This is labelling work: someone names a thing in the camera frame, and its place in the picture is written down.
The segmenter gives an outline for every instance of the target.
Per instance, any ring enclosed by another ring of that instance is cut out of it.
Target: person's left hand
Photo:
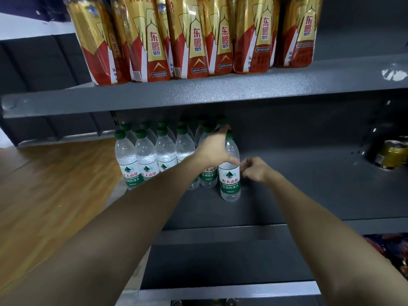
[[[218,166],[224,162],[239,165],[239,160],[225,151],[225,136],[231,127],[226,124],[217,133],[208,136],[195,151],[194,155],[204,161],[206,168]]]

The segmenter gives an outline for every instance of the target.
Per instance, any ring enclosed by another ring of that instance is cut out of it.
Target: water bottle
[[[225,151],[230,156],[239,160],[239,151],[232,140],[232,131],[228,130],[225,137]],[[236,201],[241,196],[241,182],[239,178],[239,165],[224,162],[218,166],[218,176],[220,177],[221,196],[226,201]]]
[[[169,123],[167,121],[160,121],[159,122],[159,127],[160,128],[167,128],[167,135],[169,136],[169,138],[171,138],[171,140],[173,141],[173,143],[176,143],[176,136],[174,136],[173,131],[171,130],[171,128],[169,128]]]
[[[132,142],[126,138],[126,133],[123,130],[116,130],[115,138],[116,160],[119,163],[126,185],[129,190],[131,190],[143,182],[143,177],[137,164],[136,148]]]
[[[135,146],[137,139],[135,133],[132,131],[132,125],[130,123],[124,123],[120,126],[120,129],[125,131],[126,138]]]
[[[157,129],[155,150],[160,172],[164,172],[177,164],[176,146],[167,133],[167,128]]]
[[[157,136],[156,134],[154,134],[153,130],[150,129],[150,122],[149,121],[142,122],[140,124],[140,128],[146,131],[147,138],[150,139],[153,145],[155,145],[157,141]]]
[[[201,135],[199,145],[209,136],[213,133],[214,126],[211,123],[205,123],[203,125],[203,134]],[[204,188],[212,188],[214,187],[218,182],[217,179],[217,168],[216,167],[210,167],[208,169],[203,170],[203,172],[200,174],[200,185],[202,185]]]
[[[188,157],[192,155],[196,150],[196,146],[194,146],[194,142],[191,137],[188,135],[188,130],[186,126],[178,126],[177,127],[177,141],[176,141],[176,153],[177,153],[177,160],[180,163]],[[193,183],[190,185],[189,190],[197,189],[200,185],[200,181],[198,176],[194,179]]]
[[[190,130],[188,123],[190,122],[190,119],[188,117],[181,117],[178,125],[179,126],[186,126],[187,127],[187,134],[191,137],[191,139],[194,141],[194,134],[193,132]]]
[[[136,131],[136,155],[140,171],[144,180],[156,176],[160,173],[159,164],[153,143],[147,138],[146,130]]]
[[[217,116],[217,126],[214,129],[214,132],[217,132],[221,127],[227,123],[227,118],[225,115],[218,115]]]
[[[203,124],[206,122],[207,122],[206,118],[198,119],[198,127],[195,131],[195,136],[194,136],[194,145],[196,148],[198,147],[198,142],[200,141],[201,135],[203,134]]]

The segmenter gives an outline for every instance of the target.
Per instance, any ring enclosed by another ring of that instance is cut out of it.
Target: wooden floor
[[[114,147],[0,149],[0,295],[104,209],[121,178]]]

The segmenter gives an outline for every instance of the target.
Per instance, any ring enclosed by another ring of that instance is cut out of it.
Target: person's left arm
[[[228,127],[176,166],[127,192],[28,274],[8,305],[115,305],[179,199],[206,168],[239,165],[225,152]]]

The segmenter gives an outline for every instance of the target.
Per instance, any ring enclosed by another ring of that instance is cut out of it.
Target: person
[[[0,306],[113,306],[183,193],[204,169],[239,165],[224,148],[229,126],[176,166],[127,192],[40,264]],[[293,240],[329,305],[406,305],[408,282],[353,229],[260,158],[242,177],[275,195]]]

